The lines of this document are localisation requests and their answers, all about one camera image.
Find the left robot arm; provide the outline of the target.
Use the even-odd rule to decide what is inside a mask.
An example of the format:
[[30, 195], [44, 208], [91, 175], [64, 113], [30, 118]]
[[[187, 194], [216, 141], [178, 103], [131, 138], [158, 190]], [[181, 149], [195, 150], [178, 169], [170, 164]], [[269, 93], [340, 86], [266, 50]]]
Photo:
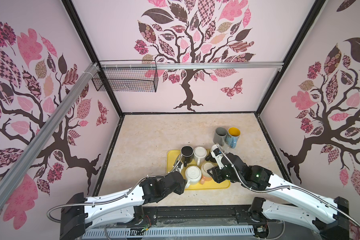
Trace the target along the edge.
[[183, 175], [175, 171], [145, 177], [131, 189], [105, 196], [75, 194], [61, 209], [60, 239], [74, 240], [87, 230], [111, 223], [130, 223], [143, 216], [143, 205], [158, 203], [172, 193], [181, 195], [188, 186]]

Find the blue butterfly mug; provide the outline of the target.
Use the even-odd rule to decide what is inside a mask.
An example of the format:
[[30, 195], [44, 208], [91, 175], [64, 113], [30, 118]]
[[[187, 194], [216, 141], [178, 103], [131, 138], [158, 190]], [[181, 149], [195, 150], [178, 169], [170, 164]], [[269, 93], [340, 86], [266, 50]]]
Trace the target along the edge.
[[231, 127], [228, 129], [225, 143], [229, 146], [229, 148], [234, 149], [237, 146], [240, 135], [241, 131], [238, 128]]

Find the grey mug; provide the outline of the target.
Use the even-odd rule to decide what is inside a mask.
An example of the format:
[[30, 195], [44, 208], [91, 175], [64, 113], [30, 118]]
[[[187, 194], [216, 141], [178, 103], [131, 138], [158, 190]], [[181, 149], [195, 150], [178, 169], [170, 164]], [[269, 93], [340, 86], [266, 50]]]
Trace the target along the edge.
[[228, 134], [228, 131], [223, 127], [218, 127], [215, 129], [213, 142], [214, 144], [219, 144], [221, 147], [225, 145], [225, 139]]

